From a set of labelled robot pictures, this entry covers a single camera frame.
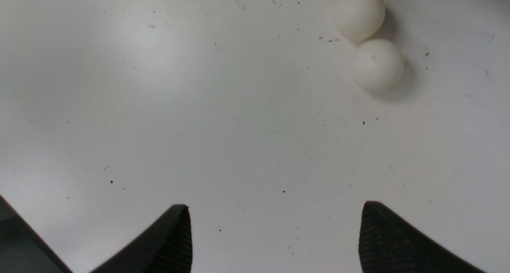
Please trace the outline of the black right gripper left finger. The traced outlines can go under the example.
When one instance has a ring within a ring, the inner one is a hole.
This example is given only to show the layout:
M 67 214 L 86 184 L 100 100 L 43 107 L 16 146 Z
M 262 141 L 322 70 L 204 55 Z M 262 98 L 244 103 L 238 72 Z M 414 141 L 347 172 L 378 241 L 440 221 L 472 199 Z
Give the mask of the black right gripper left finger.
M 94 273 L 189 273 L 193 245 L 189 208 L 174 204 Z

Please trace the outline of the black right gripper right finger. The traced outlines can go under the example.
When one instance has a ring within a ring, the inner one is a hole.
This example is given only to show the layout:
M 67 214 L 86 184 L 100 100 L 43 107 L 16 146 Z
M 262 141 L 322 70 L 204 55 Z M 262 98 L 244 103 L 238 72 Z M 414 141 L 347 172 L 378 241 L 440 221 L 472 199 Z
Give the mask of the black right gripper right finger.
M 364 273 L 480 273 L 381 202 L 367 201 L 359 229 Z

